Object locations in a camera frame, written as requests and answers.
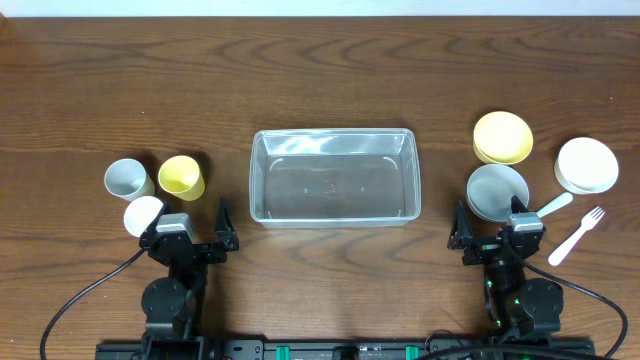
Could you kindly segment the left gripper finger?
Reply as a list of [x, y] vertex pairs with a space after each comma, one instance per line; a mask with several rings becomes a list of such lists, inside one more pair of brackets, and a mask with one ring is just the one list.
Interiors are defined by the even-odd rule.
[[157, 232], [156, 227], [160, 220], [160, 218], [170, 212], [170, 205], [166, 201], [161, 202], [161, 207], [159, 208], [155, 217], [150, 221], [150, 223], [145, 228], [144, 232], [148, 234], [155, 234]]
[[226, 251], [239, 250], [239, 238], [231, 223], [227, 202], [224, 198], [219, 201], [215, 233]]

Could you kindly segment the white plastic cup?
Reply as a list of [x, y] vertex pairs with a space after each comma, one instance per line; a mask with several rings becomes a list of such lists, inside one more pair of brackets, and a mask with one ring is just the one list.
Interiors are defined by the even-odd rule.
[[139, 238], [157, 217], [164, 203], [154, 196], [143, 196], [132, 201], [125, 210], [124, 227], [133, 237]]

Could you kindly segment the grey plastic bowl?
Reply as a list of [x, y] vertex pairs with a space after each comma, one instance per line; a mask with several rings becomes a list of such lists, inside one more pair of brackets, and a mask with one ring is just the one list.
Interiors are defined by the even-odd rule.
[[530, 199], [524, 178], [513, 168], [500, 164], [476, 169], [467, 181], [466, 194], [472, 212], [491, 222], [507, 221], [513, 196], [517, 196], [524, 206]]

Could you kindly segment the grey plastic cup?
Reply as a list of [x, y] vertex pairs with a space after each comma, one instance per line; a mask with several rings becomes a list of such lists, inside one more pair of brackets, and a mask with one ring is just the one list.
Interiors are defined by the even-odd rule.
[[108, 167], [104, 174], [104, 186], [111, 195], [129, 202], [154, 196], [156, 192], [145, 167], [131, 158], [117, 160]]

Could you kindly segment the yellow plastic cup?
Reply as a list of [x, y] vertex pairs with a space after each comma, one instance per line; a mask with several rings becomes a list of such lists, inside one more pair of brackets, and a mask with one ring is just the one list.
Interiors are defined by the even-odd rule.
[[195, 201], [205, 192], [198, 162], [186, 155], [167, 159], [158, 171], [158, 181], [165, 192], [184, 201]]

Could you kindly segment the yellow plastic bowl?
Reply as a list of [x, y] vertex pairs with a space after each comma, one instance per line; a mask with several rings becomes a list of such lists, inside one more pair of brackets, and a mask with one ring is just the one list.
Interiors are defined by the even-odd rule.
[[473, 150], [486, 164], [517, 164], [529, 156], [533, 144], [529, 125], [511, 112], [487, 113], [473, 130]]

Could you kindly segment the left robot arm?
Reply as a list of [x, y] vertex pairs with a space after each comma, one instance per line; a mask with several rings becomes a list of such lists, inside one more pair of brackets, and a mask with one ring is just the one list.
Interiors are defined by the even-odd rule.
[[153, 340], [186, 340], [198, 323], [208, 277], [208, 267], [227, 261], [239, 249], [227, 204], [221, 199], [214, 227], [218, 239], [196, 243], [191, 218], [172, 213], [164, 203], [139, 238], [139, 246], [166, 266], [166, 277], [151, 282], [141, 298], [146, 315], [145, 335]]

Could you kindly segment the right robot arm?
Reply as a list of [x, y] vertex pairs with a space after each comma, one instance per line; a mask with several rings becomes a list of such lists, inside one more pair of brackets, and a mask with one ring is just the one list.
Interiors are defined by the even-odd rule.
[[464, 205], [455, 206], [447, 247], [463, 252], [465, 266], [483, 267], [485, 307], [498, 326], [495, 344], [544, 338], [560, 330], [564, 306], [562, 287], [544, 278], [528, 279], [524, 260], [539, 251], [546, 232], [540, 217], [516, 196], [512, 214], [493, 237], [476, 237]]

